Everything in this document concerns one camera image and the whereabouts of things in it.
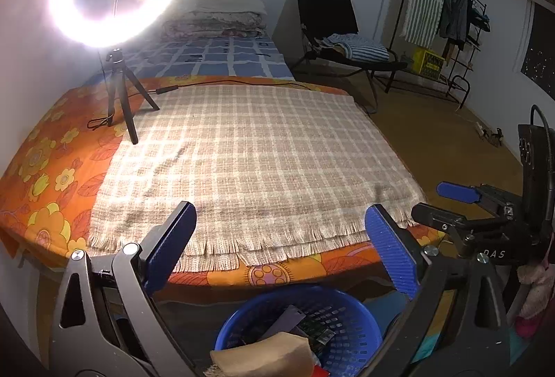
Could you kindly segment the dark hanging jacket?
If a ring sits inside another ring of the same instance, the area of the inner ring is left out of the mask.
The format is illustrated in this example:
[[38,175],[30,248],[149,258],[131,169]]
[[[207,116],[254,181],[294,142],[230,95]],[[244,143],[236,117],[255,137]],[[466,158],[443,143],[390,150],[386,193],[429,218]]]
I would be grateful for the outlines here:
[[469,0],[443,0],[438,33],[460,50],[469,33]]

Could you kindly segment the striped cloth on chair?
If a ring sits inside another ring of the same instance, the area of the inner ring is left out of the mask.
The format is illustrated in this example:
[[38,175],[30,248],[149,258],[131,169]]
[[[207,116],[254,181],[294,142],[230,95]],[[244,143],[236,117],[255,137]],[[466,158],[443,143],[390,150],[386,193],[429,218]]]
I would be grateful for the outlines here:
[[354,33],[332,34],[322,40],[322,44],[338,51],[347,60],[385,62],[390,59],[390,53],[383,44]]

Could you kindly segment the orange floral bed sheet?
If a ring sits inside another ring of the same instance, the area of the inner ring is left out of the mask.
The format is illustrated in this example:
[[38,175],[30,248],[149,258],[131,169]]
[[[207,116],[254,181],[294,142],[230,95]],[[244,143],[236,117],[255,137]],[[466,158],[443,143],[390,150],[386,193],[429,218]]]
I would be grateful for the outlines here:
[[[168,92],[207,85],[277,86],[348,95],[338,89],[268,78],[172,76],[146,80],[157,104]],[[65,93],[37,123],[1,179],[1,233],[13,237],[53,269],[64,266],[78,249],[99,256],[87,245],[91,212],[119,145],[124,139],[131,141],[122,118],[96,130],[87,127],[105,105],[101,86]],[[135,118],[139,110],[151,110],[137,95],[132,96],[131,106]],[[441,240],[439,232],[414,220],[405,229],[423,246]],[[364,242],[303,258],[243,264],[229,271],[181,272],[180,259],[170,279],[174,285],[248,288],[322,279],[373,266],[379,258],[367,236]]]

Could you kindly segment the beige cloth in basket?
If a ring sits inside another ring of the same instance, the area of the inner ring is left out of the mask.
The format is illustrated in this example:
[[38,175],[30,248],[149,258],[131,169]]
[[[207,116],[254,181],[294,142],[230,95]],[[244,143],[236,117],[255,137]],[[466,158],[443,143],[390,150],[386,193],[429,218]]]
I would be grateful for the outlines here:
[[211,351],[205,376],[312,376],[315,361],[309,340],[280,332],[249,345]]

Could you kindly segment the black folding chair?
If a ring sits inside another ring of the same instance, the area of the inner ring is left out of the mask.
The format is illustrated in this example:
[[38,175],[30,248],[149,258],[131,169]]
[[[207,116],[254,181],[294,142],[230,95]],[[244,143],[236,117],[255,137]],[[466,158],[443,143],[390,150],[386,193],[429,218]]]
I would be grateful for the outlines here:
[[377,95],[374,79],[387,72],[388,91],[397,72],[407,64],[389,47],[359,33],[352,0],[297,0],[304,55],[294,65],[325,60],[353,67],[351,76],[365,74],[370,90]]

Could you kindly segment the blue checked bed sheet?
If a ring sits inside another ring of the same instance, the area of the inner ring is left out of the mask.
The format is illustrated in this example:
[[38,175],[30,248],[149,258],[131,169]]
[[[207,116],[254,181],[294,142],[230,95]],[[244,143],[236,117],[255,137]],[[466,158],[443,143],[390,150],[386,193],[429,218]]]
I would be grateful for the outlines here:
[[123,57],[142,78],[245,76],[292,80],[283,55],[268,37],[217,37],[177,42],[154,38],[126,44]]

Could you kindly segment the beige plaid blanket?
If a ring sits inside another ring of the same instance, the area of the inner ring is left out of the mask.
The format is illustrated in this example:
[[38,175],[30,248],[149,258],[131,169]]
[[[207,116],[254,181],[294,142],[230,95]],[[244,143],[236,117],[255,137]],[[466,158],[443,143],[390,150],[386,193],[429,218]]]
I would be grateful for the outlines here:
[[197,212],[181,272],[229,271],[367,240],[381,204],[403,228],[424,192],[377,126],[344,94],[207,85],[141,109],[97,193],[89,250],[139,242],[180,202]]

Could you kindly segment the black clothes rack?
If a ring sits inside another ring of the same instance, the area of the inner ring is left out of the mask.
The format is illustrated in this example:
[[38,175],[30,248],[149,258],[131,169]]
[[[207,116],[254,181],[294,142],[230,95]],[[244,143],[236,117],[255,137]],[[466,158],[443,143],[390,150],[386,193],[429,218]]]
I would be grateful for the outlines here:
[[481,0],[400,0],[390,47],[401,41],[409,52],[399,57],[403,69],[386,77],[385,92],[412,92],[462,109],[481,34],[491,31],[486,10]]

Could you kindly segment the white striped towel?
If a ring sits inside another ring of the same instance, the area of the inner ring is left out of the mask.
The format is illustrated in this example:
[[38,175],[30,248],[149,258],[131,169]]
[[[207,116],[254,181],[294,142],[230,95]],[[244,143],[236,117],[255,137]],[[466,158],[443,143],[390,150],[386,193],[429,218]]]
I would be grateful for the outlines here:
[[443,0],[408,0],[401,36],[407,43],[429,48],[438,30]]

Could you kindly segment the yellow box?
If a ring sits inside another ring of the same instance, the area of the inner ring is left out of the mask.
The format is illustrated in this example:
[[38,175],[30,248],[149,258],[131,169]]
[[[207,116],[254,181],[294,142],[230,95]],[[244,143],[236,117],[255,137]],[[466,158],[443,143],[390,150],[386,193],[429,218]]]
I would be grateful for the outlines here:
[[412,55],[411,70],[418,76],[438,80],[441,76],[445,60],[434,51],[416,47]]

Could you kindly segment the blue plastic trash basket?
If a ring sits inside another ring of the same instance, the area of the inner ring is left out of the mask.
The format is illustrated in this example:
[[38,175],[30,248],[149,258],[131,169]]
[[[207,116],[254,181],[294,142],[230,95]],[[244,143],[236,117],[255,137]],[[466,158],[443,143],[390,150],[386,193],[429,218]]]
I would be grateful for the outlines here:
[[330,376],[357,376],[382,344],[374,316],[351,295],[319,285],[293,285],[245,302],[223,324],[217,351],[286,332],[309,340]]

